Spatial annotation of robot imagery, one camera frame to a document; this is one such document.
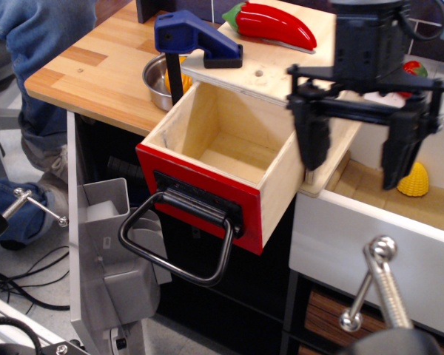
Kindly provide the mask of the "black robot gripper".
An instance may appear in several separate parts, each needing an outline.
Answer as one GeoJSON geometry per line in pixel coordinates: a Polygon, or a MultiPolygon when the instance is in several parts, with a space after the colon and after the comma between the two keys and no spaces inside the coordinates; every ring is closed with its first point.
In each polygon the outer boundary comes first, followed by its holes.
{"type": "Polygon", "coordinates": [[[288,70],[288,108],[295,117],[301,160],[309,171],[325,162],[332,117],[387,126],[381,166],[383,189],[391,190],[410,174],[427,133],[440,128],[444,83],[403,70],[406,39],[424,39],[409,24],[408,1],[333,1],[332,6],[337,12],[333,66],[288,70]],[[412,99],[394,111],[338,101],[346,90],[409,92],[412,99]]]}

